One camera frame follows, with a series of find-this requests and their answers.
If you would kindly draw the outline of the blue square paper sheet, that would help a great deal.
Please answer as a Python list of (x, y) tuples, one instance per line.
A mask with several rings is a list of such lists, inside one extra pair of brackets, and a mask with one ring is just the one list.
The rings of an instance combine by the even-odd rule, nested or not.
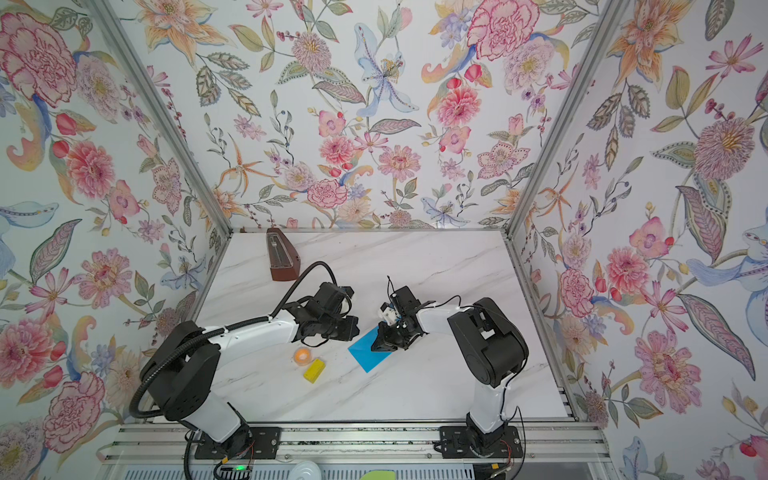
[(372, 372), (379, 364), (386, 360), (390, 352), (373, 351), (373, 343), (378, 336), (378, 328), (374, 327), (371, 331), (359, 338), (355, 343), (348, 347), (349, 353), (354, 360), (363, 369), (365, 373)]

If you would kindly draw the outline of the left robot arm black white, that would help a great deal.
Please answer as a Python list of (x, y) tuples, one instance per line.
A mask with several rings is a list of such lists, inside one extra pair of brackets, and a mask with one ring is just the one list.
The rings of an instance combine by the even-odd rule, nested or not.
[(141, 370), (130, 415), (163, 417), (220, 445), (247, 444), (247, 422), (212, 392), (217, 372), (252, 353), (308, 337), (354, 339), (360, 330), (351, 314), (353, 296), (350, 286), (324, 282), (315, 295), (289, 302), (271, 315), (208, 329), (191, 321), (179, 323)]

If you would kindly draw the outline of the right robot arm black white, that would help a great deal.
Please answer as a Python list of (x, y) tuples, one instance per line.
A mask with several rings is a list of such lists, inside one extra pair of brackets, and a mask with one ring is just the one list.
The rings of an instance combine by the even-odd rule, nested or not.
[(404, 286), (380, 308), (381, 321), (370, 350), (390, 353), (409, 349), (428, 334), (450, 335), (475, 378), (466, 434), (484, 455), (500, 444), (510, 417), (506, 414), (509, 387), (527, 366), (529, 347), (522, 333), (489, 297), (463, 305), (460, 297), (437, 303), (418, 300)]

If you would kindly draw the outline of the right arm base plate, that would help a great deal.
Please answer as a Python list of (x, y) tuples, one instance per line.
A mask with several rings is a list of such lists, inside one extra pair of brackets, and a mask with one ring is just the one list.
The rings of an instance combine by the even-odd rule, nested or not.
[(524, 442), (514, 426), (482, 433), (469, 426), (442, 426), (433, 449), (443, 459), (520, 459)]

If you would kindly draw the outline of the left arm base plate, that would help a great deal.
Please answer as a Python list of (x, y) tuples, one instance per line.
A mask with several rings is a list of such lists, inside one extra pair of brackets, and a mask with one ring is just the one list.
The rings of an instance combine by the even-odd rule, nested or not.
[(215, 442), (203, 434), (201, 443), (194, 453), (196, 460), (240, 460), (245, 458), (274, 460), (280, 443), (282, 429), (279, 427), (250, 427), (236, 431), (223, 442)]

